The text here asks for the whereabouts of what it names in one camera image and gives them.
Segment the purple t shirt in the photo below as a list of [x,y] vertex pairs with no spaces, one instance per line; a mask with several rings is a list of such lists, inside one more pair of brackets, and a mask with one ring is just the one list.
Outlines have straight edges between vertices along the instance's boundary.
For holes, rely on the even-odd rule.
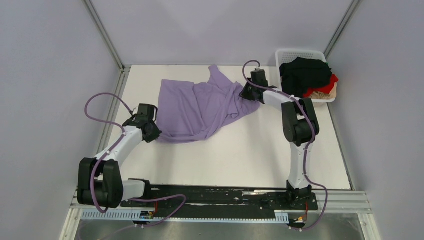
[[208,82],[162,80],[156,120],[161,130],[158,141],[204,141],[259,109],[260,102],[240,97],[243,86],[239,82],[232,82],[216,65],[208,70]]

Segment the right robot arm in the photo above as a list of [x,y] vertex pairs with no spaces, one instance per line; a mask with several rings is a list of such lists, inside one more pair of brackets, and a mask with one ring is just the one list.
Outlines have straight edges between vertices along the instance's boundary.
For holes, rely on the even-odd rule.
[[312,100],[296,98],[271,87],[263,69],[257,67],[246,78],[240,97],[270,105],[281,111],[285,139],[290,144],[290,173],[286,183],[285,201],[292,209],[298,209],[312,196],[312,186],[307,177],[310,148],[319,133]]

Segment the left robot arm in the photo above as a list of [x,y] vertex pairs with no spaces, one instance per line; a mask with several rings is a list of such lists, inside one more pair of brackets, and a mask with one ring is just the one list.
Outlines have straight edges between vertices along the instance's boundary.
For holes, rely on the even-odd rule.
[[78,167],[77,201],[95,206],[100,212],[117,208],[121,202],[134,199],[149,206],[153,193],[144,179],[123,180],[120,168],[130,153],[142,142],[151,143],[162,133],[156,125],[158,108],[141,103],[121,126],[120,136],[92,158],[83,158]]

